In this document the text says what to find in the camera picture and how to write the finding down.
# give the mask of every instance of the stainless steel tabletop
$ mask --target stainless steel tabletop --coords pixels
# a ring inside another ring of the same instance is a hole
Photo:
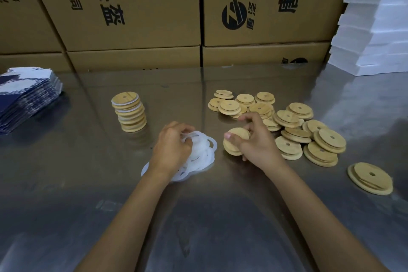
[[[314,271],[316,265],[267,177],[222,148],[243,125],[207,108],[216,89],[268,91],[276,110],[304,102],[342,134],[332,168],[305,157],[290,166],[392,271],[408,270],[408,73],[353,77],[327,65],[140,70],[60,75],[65,93],[0,137],[0,271],[71,272],[140,179],[155,138],[171,120],[218,142],[211,168],[164,191],[137,271]],[[111,98],[135,91],[148,125],[120,129]],[[393,177],[377,196],[346,175],[366,161]]]

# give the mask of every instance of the stack of blue and white cards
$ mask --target stack of blue and white cards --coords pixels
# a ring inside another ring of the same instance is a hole
[[[0,135],[7,135],[58,98],[62,83],[51,69],[10,68],[0,75]]]

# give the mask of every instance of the cardboard box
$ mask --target cardboard box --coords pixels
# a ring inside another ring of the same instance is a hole
[[[200,45],[199,0],[43,0],[67,51]]]
[[[0,0],[0,54],[61,51],[40,0]]]
[[[204,44],[329,41],[343,6],[343,0],[204,0]]]
[[[203,66],[322,62],[329,42],[203,47]]]
[[[74,68],[116,71],[200,67],[200,47],[68,52]]]
[[[0,73],[11,67],[41,67],[54,72],[71,72],[68,57],[63,53],[0,55]]]

